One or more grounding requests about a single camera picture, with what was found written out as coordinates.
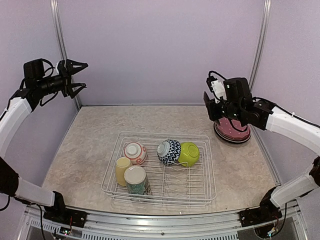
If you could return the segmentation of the large black round plate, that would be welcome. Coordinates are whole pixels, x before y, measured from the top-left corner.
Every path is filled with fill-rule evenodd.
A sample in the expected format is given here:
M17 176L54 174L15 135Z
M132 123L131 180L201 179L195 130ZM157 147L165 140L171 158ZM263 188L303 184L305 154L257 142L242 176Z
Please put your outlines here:
M244 137L244 138L241 138L241 139L232 139L232 138L228 138L227 136L223 135L219 130L218 130L218 127L217 125L213 125L213 129L214 129L214 132L216 134L217 137L219 137L221 140L227 142L227 143L230 143L230 144L235 144L235 145L239 145L239 144L244 144L246 142L248 142L251 138L251 132L249 131L249 134Z

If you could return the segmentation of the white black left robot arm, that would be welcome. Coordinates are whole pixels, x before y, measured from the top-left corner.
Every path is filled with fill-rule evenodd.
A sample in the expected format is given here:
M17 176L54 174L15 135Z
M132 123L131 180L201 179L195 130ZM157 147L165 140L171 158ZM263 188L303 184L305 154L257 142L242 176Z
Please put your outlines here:
M85 83L74 83L72 77L88 66L88 63L71 59L60 60L57 64L44 58L26 62L23 65L23 80L0 115L1 194L27 204L50 208L50 214L61 223L70 218L69 209L62 205L61 194L23 179L5 158L10 144L27 118L38 106L45 105L45 97L62 93L64 97L73 99L87 87Z

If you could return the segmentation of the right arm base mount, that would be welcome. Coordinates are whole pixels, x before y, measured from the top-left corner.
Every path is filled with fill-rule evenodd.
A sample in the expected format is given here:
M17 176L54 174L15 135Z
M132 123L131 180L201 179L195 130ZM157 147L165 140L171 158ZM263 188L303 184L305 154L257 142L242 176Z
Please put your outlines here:
M267 223L282 218L282 212L279 207L271 203L261 204L259 207L246 208L238 213L242 227L249 227Z

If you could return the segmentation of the pink polka dot plate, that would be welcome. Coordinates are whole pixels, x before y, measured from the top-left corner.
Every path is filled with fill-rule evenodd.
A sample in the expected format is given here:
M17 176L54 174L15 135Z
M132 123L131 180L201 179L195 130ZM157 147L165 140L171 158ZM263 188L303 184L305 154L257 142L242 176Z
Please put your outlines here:
M247 137L251 129L248 126L241 126L241 123L238 120L229 120L227 118L221 118L219 123L214 123L217 125L217 129L226 137L231 139L242 139Z

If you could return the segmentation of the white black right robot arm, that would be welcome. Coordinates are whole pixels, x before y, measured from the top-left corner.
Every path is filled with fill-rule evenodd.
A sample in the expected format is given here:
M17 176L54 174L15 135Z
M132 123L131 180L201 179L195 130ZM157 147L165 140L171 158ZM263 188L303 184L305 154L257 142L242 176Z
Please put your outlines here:
M206 83L214 98L207 93L203 100L209 119L219 122L226 118L230 122L237 120L242 127L252 125L263 131L284 136L314 152L320 154L320 127L291 113L278 104L261 98L253 97L249 84L244 77L222 80L209 72ZM312 167L306 173L278 187L269 190L256 210L256 218L266 222L276 209L297 197L303 197L320 186L320 158L316 157Z

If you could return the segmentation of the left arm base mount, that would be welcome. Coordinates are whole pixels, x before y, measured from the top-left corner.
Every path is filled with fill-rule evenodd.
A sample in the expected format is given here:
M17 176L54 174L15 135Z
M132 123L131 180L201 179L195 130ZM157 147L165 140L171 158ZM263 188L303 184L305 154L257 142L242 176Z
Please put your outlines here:
M84 228L87 216L85 211L67 208L62 196L54 199L53 206L45 206L43 214L46 220L78 228Z

